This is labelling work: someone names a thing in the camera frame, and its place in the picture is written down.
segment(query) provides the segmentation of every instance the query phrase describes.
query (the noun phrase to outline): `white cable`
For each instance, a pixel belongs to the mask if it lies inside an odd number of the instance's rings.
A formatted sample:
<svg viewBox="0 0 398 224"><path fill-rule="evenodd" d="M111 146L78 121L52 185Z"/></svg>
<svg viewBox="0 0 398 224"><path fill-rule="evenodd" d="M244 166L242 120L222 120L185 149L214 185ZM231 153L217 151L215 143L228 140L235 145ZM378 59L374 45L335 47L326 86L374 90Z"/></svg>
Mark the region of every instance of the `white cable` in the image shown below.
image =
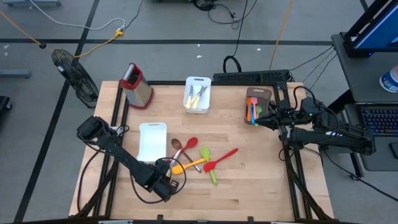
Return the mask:
<svg viewBox="0 0 398 224"><path fill-rule="evenodd" d="M67 23L63 23L63 22L59 22L56 21L55 19L53 19L51 16L49 16L47 13L45 13L41 8L39 8L34 2L33 0L30 0L30 2L40 11L42 12L45 16L47 16L49 19L51 19L52 21L56 22L57 24L60 25L65 25L65 26L73 26L73 27L83 27L83 28L87 28L87 29L91 29L91 30L100 30L104 27L106 27L107 25L109 25L111 22L115 21L115 20L122 20L123 21L123 25L119 28L119 30L123 30L124 29L124 25L126 25L126 21L122 18L114 18L111 21L109 21L107 24L101 26L100 28L91 28L91 27L87 27L84 25L75 25L75 24L67 24Z"/></svg>

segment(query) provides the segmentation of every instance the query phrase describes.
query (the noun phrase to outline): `red spoon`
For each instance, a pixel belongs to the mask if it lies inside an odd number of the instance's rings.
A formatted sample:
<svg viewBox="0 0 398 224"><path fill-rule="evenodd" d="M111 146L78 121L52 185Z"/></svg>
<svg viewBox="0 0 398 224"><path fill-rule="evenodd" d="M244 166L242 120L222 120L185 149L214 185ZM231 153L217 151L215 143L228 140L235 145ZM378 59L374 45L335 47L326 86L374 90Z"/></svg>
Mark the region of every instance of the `red spoon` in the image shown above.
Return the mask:
<svg viewBox="0 0 398 224"><path fill-rule="evenodd" d="M196 137L190 138L187 141L187 145L185 147L183 147L182 149L178 150L176 154L179 155L179 154L183 153L186 149L195 147L197 144L198 144L198 138L196 138Z"/></svg>
<svg viewBox="0 0 398 224"><path fill-rule="evenodd" d="M206 164L203 166L203 169L205 170L205 172L211 171L212 169L214 169L214 168L216 167L217 162L222 161L223 159L226 159L226 158L228 158L229 156L232 156L232 155L235 154L235 152L237 152L237 151L238 151L238 149L234 149L234 150L232 150L231 152L225 154L225 156L219 158L218 160L206 163Z"/></svg>

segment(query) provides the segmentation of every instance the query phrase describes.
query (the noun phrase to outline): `white container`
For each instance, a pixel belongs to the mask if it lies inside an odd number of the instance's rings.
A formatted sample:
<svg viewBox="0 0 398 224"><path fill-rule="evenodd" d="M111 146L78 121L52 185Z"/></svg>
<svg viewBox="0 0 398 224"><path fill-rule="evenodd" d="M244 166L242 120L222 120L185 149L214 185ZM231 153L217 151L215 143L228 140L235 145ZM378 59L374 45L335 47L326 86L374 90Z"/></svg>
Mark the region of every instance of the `white container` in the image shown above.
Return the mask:
<svg viewBox="0 0 398 224"><path fill-rule="evenodd" d="M398 65L379 79L380 86L390 93L398 93Z"/></svg>
<svg viewBox="0 0 398 224"><path fill-rule="evenodd" d="M197 107L195 108L192 102L188 107L188 99L190 96L191 86L193 87L193 93L191 96L191 100L199 93L203 86L206 87L205 91L199 98ZM185 93L184 93L184 101L183 107L188 113L198 113L205 114L209 111L210 107L210 89L211 89L211 79L207 77L188 77L185 82Z"/></svg>
<svg viewBox="0 0 398 224"><path fill-rule="evenodd" d="M153 164L166 157L167 125L165 123L142 123L139 126L138 161Z"/></svg>

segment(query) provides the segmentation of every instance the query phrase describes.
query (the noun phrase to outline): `green spoon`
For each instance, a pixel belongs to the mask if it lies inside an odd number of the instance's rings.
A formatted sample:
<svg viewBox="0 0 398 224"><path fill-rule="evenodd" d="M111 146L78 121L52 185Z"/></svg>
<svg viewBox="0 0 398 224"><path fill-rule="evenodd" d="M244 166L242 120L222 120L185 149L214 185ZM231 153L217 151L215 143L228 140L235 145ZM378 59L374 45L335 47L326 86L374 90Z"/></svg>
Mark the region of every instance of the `green spoon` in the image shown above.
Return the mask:
<svg viewBox="0 0 398 224"><path fill-rule="evenodd" d="M203 158L206 159L206 162L209 162L209 160L210 160L210 151L209 151L209 147L203 146L202 148L200 148L200 154L201 154L201 156L202 156ZM217 185L218 185L217 178L216 178L216 175L214 175L214 172L213 172L212 170L210 171L210 175L211 175L211 179L212 179L212 181L213 181L213 184L214 184L215 186L217 186Z"/></svg>
<svg viewBox="0 0 398 224"><path fill-rule="evenodd" d="M262 108L261 106L256 106L256 113L257 113L257 118L260 117L260 114L262 112Z"/></svg>

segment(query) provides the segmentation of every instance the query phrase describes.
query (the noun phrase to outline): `computer monitor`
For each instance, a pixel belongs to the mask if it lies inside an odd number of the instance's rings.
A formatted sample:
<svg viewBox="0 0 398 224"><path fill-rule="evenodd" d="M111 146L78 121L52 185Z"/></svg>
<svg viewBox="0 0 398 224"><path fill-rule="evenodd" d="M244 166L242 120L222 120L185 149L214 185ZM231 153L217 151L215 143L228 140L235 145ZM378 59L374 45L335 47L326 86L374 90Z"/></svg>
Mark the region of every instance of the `computer monitor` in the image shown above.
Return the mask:
<svg viewBox="0 0 398 224"><path fill-rule="evenodd" d="M349 57L398 52L398 0L375 0L344 38Z"/></svg>

